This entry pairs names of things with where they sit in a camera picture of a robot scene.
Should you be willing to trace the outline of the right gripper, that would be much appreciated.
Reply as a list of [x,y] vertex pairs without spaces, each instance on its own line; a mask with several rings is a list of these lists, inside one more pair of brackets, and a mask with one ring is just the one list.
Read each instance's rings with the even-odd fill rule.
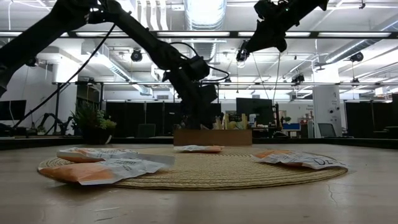
[[274,3],[270,0],[260,0],[254,5],[257,13],[257,27],[251,38],[245,42],[243,49],[248,52],[275,47],[279,52],[287,49],[283,37],[277,38],[273,29],[285,32],[292,26],[300,24],[299,0],[286,0]]

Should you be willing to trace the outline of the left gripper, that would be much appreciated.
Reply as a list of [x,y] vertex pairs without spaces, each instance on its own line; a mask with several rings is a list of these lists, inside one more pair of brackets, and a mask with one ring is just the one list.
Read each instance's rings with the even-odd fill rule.
[[218,97],[215,85],[201,86],[192,81],[184,70],[171,71],[169,81],[182,100],[183,111],[195,118],[185,118],[183,128],[201,129],[203,126],[203,129],[213,129],[216,118],[210,115],[209,110],[211,103]]

